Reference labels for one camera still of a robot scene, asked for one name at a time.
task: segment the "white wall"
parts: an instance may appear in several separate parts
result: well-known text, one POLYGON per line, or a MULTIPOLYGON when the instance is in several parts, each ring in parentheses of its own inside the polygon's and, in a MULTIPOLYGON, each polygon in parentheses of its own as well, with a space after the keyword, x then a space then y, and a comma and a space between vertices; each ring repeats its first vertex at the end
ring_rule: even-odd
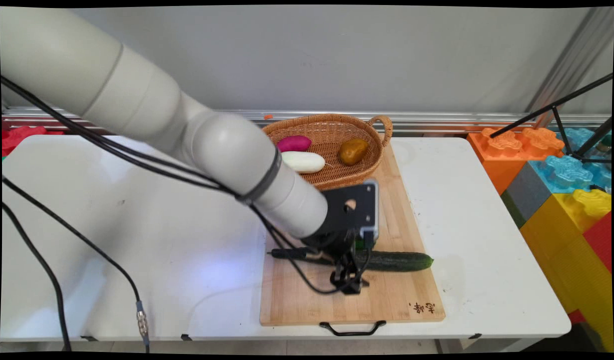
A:
MULTIPOLYGON (((613 40, 604 48, 592 64, 585 79, 580 82, 578 89, 597 79, 613 73, 613 40)), ((578 96, 562 107, 567 114, 611 114, 613 109, 613 80, 578 96)))
POLYGON ((73 11, 214 109, 523 112, 588 9, 73 11))

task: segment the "purple sweet potato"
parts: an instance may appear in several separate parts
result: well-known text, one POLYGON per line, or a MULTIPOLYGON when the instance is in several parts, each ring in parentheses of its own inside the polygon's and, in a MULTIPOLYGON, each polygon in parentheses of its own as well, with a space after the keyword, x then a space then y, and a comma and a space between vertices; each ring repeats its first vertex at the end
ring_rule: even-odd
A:
POLYGON ((278 142, 278 149, 281 153, 285 151, 307 151, 311 145, 311 140, 302 135, 288 136, 278 142))

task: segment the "red object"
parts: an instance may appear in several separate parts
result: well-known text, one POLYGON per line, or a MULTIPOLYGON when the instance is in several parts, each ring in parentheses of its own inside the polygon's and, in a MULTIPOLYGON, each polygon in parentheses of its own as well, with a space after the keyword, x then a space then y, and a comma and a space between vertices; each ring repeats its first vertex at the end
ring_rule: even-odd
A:
POLYGON ((571 325, 576 325, 581 322, 586 322, 585 316, 580 311, 580 309, 575 310, 574 312, 570 313, 569 319, 571 320, 571 325))
POLYGON ((21 126, 10 131, 2 131, 2 155, 6 157, 23 139, 32 135, 62 135, 62 131, 48 131, 43 126, 21 126))
POLYGON ((598 258, 602 260, 604 266, 613 274, 611 269, 611 212, 604 215, 600 221, 585 232, 585 239, 598 258))

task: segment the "floor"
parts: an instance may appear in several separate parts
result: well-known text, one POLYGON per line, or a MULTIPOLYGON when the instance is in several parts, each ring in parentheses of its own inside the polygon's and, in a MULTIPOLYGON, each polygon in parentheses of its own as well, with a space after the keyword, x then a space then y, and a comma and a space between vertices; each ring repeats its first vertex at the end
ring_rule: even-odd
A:
MULTIPOLYGON (((74 351, 143 353, 137 341, 77 341, 74 351)), ((61 351, 62 342, 1 342, 0 352, 61 351)), ((273 341, 152 341, 161 354, 222 355, 397 355, 437 354, 433 340, 273 340, 273 341)))

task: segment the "potato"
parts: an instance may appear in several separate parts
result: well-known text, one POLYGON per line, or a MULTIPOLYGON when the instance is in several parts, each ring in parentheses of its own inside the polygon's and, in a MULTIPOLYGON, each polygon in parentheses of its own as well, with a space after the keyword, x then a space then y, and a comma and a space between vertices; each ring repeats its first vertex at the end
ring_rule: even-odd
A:
POLYGON ((325 167, 325 158, 315 152, 285 151, 282 161, 300 174, 313 174, 325 167))
POLYGON ((285 151, 307 151, 311 146, 311 140, 302 135, 288 136, 278 142, 278 150, 285 151))
POLYGON ((362 160, 368 149, 369 144, 363 139, 350 139, 343 142, 343 144, 340 146, 338 155, 340 156, 340 161, 343 162, 343 164, 346 166, 352 166, 362 160))

